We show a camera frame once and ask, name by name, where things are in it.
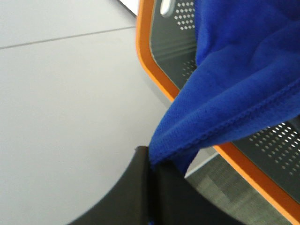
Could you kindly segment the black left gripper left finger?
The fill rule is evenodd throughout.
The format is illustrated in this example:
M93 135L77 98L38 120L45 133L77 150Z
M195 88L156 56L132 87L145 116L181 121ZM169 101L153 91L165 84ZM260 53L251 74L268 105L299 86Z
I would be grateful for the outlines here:
M113 188L71 225L147 225L149 158L148 148L139 146Z

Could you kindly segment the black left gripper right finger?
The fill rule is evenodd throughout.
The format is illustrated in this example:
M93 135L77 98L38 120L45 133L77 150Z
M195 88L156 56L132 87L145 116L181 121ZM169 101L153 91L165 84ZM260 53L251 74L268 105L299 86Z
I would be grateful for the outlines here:
M154 225L243 224L199 194L173 163L158 165L154 177Z

